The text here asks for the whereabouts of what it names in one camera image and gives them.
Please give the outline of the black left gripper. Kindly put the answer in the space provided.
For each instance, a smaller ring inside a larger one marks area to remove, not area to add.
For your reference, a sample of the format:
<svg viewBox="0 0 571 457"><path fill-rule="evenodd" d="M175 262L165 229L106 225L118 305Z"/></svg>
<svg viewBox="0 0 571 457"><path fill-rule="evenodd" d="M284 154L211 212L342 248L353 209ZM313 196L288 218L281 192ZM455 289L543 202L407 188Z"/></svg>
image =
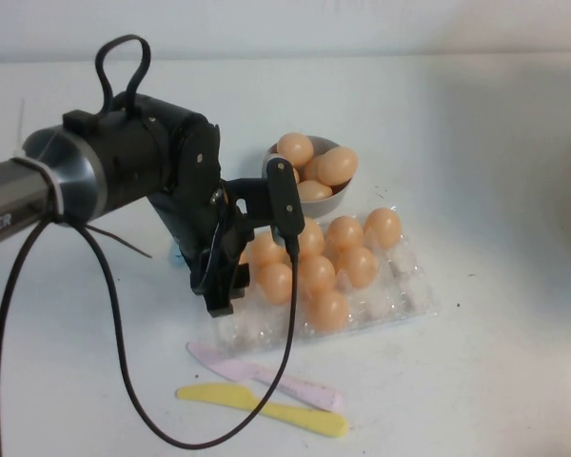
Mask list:
<svg viewBox="0 0 571 457"><path fill-rule="evenodd" d="M204 296L211 317L232 314L230 296L243 298L250 285L249 264L240 259L253 227L236 202L255 195L254 180L191 180L151 195L189 268L190 289Z"/></svg>

